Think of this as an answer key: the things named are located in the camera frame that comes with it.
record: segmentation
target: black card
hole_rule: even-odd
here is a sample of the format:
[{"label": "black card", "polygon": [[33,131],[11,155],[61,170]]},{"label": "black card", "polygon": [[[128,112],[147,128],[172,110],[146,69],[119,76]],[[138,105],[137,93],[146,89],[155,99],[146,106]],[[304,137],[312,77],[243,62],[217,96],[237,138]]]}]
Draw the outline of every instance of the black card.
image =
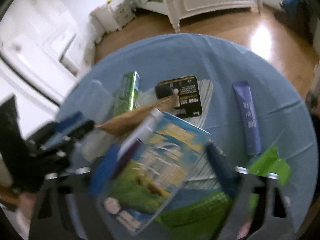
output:
[{"label": "black card", "polygon": [[180,109],[180,113],[177,117],[188,118],[202,114],[198,81],[195,76],[163,81],[158,83],[158,86],[169,86],[174,93],[178,93],[179,102],[176,109]]}]

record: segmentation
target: white drawer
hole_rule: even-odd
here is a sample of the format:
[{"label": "white drawer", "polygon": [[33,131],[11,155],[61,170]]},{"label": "white drawer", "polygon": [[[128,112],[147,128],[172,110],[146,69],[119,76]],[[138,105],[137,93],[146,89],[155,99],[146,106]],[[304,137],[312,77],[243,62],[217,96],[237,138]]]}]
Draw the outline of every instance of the white drawer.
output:
[{"label": "white drawer", "polygon": [[57,54],[58,58],[61,57],[65,48],[71,43],[75,36],[75,31],[65,29],[53,40],[53,42],[51,43],[51,48]]},{"label": "white drawer", "polygon": [[76,37],[61,59],[61,63],[73,74],[77,75],[83,68],[92,66],[94,57],[93,44],[81,37]]},{"label": "white drawer", "polygon": [[113,18],[113,12],[109,10],[109,7],[101,7],[95,9],[93,15],[98,19],[106,32],[112,32],[118,29],[118,24]]},{"label": "white drawer", "polygon": [[131,22],[133,19],[133,13],[131,10],[125,10],[121,13],[120,16],[117,17],[118,24],[122,27]]},{"label": "white drawer", "polygon": [[115,12],[114,12],[114,14],[115,15],[121,15],[121,14],[125,14],[125,13],[127,13],[127,11],[130,11],[130,8],[128,7],[128,6],[122,6],[122,7],[120,7],[118,10],[116,10]]},{"label": "white drawer", "polygon": [[114,2],[109,4],[109,8],[112,11],[116,11],[118,9],[120,9],[122,6],[126,5],[126,1],[125,0],[115,0]]}]

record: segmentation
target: clear plastic container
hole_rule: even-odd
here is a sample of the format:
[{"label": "clear plastic container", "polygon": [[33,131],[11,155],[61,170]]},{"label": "clear plastic container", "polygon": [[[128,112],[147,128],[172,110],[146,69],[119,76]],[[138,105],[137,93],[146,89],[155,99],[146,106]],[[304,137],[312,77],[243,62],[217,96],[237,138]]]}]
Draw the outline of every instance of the clear plastic container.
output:
[{"label": "clear plastic container", "polygon": [[[78,101],[76,109],[96,124],[102,124],[112,118],[113,104],[113,95],[105,90],[99,80],[92,80]],[[94,129],[80,142],[78,151],[87,161],[92,162],[105,154],[114,139],[114,136]]]},{"label": "clear plastic container", "polygon": [[150,88],[146,92],[139,91],[139,95],[136,101],[137,106],[150,105],[158,100],[155,88]]},{"label": "clear plastic container", "polygon": [[92,80],[82,97],[78,100],[76,109],[93,120],[95,123],[104,123],[114,104],[114,97],[103,87],[99,80]]}]

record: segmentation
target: purple tube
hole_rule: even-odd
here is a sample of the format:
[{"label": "purple tube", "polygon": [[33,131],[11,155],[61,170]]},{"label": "purple tube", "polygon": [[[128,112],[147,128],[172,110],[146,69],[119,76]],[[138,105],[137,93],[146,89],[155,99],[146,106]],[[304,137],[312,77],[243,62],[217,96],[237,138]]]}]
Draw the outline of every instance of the purple tube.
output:
[{"label": "purple tube", "polygon": [[256,155],[261,153],[261,140],[258,127],[256,110],[254,109],[250,87],[247,81],[234,82],[232,84],[241,109],[244,124],[247,154]]}]

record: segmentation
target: blue tablecloth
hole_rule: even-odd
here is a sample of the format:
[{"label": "blue tablecloth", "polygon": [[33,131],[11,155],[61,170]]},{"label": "blue tablecloth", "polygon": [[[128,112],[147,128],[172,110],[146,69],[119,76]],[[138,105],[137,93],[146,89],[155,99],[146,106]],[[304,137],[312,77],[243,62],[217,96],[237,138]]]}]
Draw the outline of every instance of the blue tablecloth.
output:
[{"label": "blue tablecloth", "polygon": [[[91,80],[101,81],[113,93],[122,75],[133,70],[140,75],[141,91],[160,81],[187,75],[211,79],[213,94],[203,129],[230,156],[231,164],[240,166],[246,165],[249,157],[244,154],[244,127],[232,83],[247,80],[262,150],[277,145],[280,158],[286,159],[292,169],[283,193],[291,200],[294,226],[299,228],[314,193],[318,153],[304,100],[286,78],[264,59],[232,42],[199,34],[161,35],[128,45],[101,60],[68,96],[58,118],[74,112],[73,106]],[[116,223],[110,223],[117,239],[131,239]],[[157,235],[157,239],[167,239],[158,225],[151,225],[132,239],[149,239],[149,233]]]}]

